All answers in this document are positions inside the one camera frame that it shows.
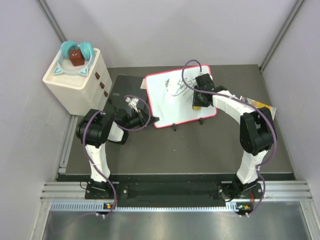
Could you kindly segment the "yellow whiteboard eraser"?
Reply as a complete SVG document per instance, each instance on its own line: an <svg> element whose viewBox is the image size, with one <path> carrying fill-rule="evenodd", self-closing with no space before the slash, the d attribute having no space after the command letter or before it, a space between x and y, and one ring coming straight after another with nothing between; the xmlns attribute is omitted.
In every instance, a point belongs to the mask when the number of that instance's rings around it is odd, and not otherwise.
<svg viewBox="0 0 320 240"><path fill-rule="evenodd" d="M201 107L200 106L193 106L192 109L195 111L199 111L199 110L201 110Z"/></svg>

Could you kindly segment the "pink framed whiteboard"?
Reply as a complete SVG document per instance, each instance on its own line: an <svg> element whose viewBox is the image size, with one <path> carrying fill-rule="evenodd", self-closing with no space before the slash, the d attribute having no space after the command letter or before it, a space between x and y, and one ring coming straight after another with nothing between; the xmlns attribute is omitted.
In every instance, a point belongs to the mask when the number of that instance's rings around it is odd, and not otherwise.
<svg viewBox="0 0 320 240"><path fill-rule="evenodd" d="M184 80L182 72L182 69L175 69L149 74L144 78L151 113L159 118L159 121L154 123L157 129L217 115L213 106L193 109L194 91L187 85L195 86L195 77L199 75L200 67L185 68Z"/></svg>

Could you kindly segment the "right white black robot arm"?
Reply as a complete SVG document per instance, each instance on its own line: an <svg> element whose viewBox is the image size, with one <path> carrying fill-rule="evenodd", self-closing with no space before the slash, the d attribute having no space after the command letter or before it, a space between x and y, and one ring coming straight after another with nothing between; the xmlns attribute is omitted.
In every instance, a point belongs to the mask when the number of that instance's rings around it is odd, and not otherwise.
<svg viewBox="0 0 320 240"><path fill-rule="evenodd" d="M210 74L195 78L193 107L213 106L239 123L239 141L243 149L240 167L225 193L230 199L245 198L257 184L260 165L277 138L271 111L255 107L231 94L223 86L215 86Z"/></svg>

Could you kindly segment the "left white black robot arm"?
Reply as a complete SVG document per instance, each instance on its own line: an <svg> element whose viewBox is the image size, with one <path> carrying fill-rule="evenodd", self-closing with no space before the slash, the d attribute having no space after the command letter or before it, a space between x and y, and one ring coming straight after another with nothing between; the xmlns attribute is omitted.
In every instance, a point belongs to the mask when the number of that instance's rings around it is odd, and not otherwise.
<svg viewBox="0 0 320 240"><path fill-rule="evenodd" d="M90 180L87 182L85 198L88 200L111 199L115 187L110 181L111 170L107 163L106 143L124 145L129 132L147 127L160 120L142 108L128 113L125 109L103 112L91 109L76 127L90 164Z"/></svg>

